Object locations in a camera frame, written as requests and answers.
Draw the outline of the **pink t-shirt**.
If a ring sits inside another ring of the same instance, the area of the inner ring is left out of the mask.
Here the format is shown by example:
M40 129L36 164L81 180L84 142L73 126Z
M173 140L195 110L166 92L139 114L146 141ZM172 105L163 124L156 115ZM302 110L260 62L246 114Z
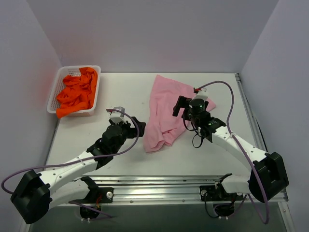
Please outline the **pink t-shirt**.
M172 115L179 96L192 99L196 94L190 85L156 76L149 99L150 116L143 136L145 152L158 151L164 145L171 146L185 132L181 118L183 109L177 117Z

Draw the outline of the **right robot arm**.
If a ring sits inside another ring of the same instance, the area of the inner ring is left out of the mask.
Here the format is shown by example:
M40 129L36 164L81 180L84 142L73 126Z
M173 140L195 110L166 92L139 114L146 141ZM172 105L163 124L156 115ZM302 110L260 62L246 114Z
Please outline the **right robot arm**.
M227 124L211 116L206 110L208 102L179 96L173 107L173 116L183 109L183 121L191 122L193 131L202 139L223 148L237 158L250 172L249 175L226 174L215 186L219 199L233 193L251 194L264 202L276 196L289 185L283 158L277 152L271 154L248 143L228 129Z

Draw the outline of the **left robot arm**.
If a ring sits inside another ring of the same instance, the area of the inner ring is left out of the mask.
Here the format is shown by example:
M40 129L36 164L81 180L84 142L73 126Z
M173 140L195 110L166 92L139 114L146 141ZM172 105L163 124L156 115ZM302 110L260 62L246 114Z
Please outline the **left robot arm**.
M27 224L40 220L50 209L69 202L97 203L107 194L86 176L111 162L127 139L138 140L144 135L146 123L134 116L131 121L110 125L86 151L42 172L28 170L11 195L11 202Z

